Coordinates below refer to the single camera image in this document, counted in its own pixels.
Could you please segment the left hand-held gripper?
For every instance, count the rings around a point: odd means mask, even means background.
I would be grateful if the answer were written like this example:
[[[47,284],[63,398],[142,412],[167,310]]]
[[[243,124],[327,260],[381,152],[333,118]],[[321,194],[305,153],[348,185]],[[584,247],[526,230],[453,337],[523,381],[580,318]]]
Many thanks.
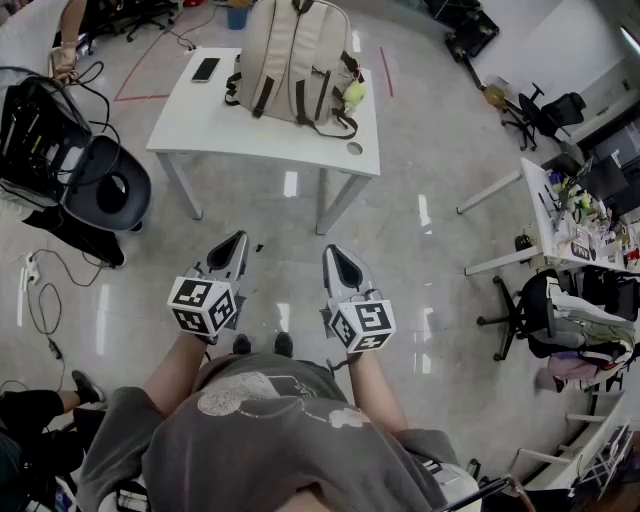
[[[167,307],[182,332],[218,336],[223,329],[235,330],[245,298],[239,293],[239,278],[245,272],[249,237],[238,230],[207,254],[208,265],[230,265],[232,272],[206,271],[200,262],[178,276],[169,293]]]

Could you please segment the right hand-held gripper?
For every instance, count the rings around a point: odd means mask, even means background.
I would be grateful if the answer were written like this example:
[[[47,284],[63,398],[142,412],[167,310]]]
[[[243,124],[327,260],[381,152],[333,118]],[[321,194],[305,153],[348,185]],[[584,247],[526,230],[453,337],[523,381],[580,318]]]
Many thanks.
[[[373,288],[369,267],[354,254],[335,244],[322,255],[323,279],[329,294],[321,311],[327,337],[336,337],[347,353],[381,349],[395,334],[391,302]],[[360,292],[340,298],[350,290]]]

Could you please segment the beige backpack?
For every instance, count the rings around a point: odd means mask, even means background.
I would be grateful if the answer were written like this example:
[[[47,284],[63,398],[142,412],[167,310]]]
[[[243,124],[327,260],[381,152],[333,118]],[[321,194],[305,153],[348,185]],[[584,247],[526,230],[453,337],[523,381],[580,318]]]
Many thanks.
[[[255,118],[351,140],[358,132],[356,109],[345,108],[343,92],[354,80],[365,82],[344,10],[328,0],[258,0],[226,82],[225,103]]]

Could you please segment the person's left forearm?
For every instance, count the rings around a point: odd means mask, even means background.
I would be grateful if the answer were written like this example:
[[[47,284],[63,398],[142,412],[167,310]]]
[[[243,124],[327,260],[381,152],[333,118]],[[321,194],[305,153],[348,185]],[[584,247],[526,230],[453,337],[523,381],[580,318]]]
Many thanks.
[[[193,334],[180,334],[146,380],[143,389],[164,417],[190,396],[208,346]]]

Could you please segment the person's right forearm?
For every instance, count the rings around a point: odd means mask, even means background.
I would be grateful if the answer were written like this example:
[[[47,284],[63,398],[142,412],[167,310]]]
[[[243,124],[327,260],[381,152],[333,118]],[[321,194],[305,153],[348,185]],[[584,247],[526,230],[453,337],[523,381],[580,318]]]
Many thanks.
[[[409,428],[400,402],[388,384],[375,351],[364,352],[349,365],[356,406],[391,434]]]

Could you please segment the white table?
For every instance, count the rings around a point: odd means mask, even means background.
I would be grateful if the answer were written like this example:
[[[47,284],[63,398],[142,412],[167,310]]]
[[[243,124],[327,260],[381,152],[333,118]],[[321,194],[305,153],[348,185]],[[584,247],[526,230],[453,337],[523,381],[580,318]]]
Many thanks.
[[[351,140],[323,137],[292,122],[252,117],[242,107],[224,102],[227,78],[234,70],[238,48],[196,50],[173,88],[146,149],[155,154],[187,216],[200,220],[203,209],[187,176],[176,161],[181,153],[260,157],[295,162],[319,170],[316,233],[325,235],[366,185],[381,175],[377,118],[368,92],[354,119],[359,125]],[[219,58],[207,83],[191,78],[204,58]]]

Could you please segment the black smartphone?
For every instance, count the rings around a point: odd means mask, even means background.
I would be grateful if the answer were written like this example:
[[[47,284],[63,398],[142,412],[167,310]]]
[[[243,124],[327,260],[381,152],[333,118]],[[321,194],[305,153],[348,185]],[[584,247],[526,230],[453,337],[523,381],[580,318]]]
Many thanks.
[[[214,74],[219,61],[219,58],[204,58],[194,72],[191,81],[193,83],[207,83]]]

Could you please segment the person's grey printed t-shirt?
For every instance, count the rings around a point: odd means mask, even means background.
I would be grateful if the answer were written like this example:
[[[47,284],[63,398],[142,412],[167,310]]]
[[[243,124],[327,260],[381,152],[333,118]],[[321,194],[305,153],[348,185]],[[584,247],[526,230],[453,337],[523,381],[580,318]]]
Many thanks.
[[[151,512],[274,512],[310,486],[334,512],[430,512],[445,497],[429,465],[456,460],[441,431],[388,433],[324,369],[224,356],[169,416],[140,388],[116,390],[77,500],[98,512],[140,479]]]

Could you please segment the white cluttered desk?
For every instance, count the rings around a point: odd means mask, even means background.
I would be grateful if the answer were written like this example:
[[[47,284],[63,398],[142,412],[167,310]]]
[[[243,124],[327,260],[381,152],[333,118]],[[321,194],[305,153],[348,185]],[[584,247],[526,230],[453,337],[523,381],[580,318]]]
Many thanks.
[[[516,250],[510,254],[483,263],[465,267],[465,276],[487,272],[537,256],[545,257],[552,266],[560,269],[571,269],[591,265],[607,270],[629,272],[632,275],[640,276],[640,263],[636,263],[634,266],[631,264],[626,265],[620,251],[615,255],[614,261],[610,261],[608,256],[600,255],[596,255],[595,259],[588,258],[585,260],[573,253],[570,241],[560,244],[555,241],[552,226],[553,214],[555,213],[552,206],[555,196],[551,191],[547,172],[524,157],[520,159],[520,168],[518,170],[509,173],[507,176],[459,204],[456,207],[456,212],[463,214],[522,179],[526,181],[535,213],[534,223],[536,234],[534,235],[532,246],[523,250]]]

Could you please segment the small wooden guitar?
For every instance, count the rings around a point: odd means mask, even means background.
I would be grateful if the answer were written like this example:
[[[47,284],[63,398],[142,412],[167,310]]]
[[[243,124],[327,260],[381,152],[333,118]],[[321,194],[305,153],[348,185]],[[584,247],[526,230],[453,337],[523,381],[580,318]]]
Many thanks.
[[[505,110],[507,108],[509,83],[496,75],[489,75],[485,79],[480,79],[471,61],[467,57],[462,59],[462,63],[487,103],[497,109]]]

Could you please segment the white waist pack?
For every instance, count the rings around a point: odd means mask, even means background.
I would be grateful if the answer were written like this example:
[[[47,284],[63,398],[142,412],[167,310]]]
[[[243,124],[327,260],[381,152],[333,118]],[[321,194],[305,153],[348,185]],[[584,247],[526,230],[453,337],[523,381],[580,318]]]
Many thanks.
[[[455,464],[427,460],[423,463],[423,466],[435,478],[444,494],[447,506],[469,498],[479,490],[477,481]],[[481,509],[482,501],[476,500],[453,512],[481,512]]]

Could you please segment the pile of clothes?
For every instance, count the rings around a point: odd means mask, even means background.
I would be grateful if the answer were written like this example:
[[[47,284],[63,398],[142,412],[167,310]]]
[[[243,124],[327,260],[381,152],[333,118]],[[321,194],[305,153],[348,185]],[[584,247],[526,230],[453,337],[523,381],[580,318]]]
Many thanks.
[[[531,334],[547,360],[536,374],[536,389],[588,390],[640,355],[640,334],[633,322],[569,295],[555,278],[546,279],[544,299],[551,326]]]

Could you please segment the pile of desk clutter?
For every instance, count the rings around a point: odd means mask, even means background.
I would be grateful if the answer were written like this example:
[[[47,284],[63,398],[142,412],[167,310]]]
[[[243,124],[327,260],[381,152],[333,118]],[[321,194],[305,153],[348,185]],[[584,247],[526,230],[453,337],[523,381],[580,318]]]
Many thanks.
[[[615,211],[613,195],[626,186],[620,170],[587,163],[574,176],[550,170],[547,178],[550,260],[559,267],[595,266],[640,276],[640,222],[629,223]]]

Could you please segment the black hard case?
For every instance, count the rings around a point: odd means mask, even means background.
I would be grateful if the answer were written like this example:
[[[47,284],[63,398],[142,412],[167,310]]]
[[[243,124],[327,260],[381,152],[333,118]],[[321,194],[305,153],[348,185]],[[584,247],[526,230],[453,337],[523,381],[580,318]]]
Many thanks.
[[[455,62],[477,57],[500,34],[478,0],[455,0],[447,20],[452,32],[445,36],[445,45]]]

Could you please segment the black eyeglasses frame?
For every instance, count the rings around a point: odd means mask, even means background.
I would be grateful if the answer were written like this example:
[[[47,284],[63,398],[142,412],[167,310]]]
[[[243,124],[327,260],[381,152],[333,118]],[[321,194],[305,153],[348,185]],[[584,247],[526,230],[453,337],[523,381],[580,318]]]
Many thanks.
[[[537,512],[522,484],[511,475],[498,478],[484,485],[469,496],[447,504],[433,512],[475,512],[471,510],[472,506],[481,505],[483,499],[506,490],[510,490],[521,500],[527,512]]]

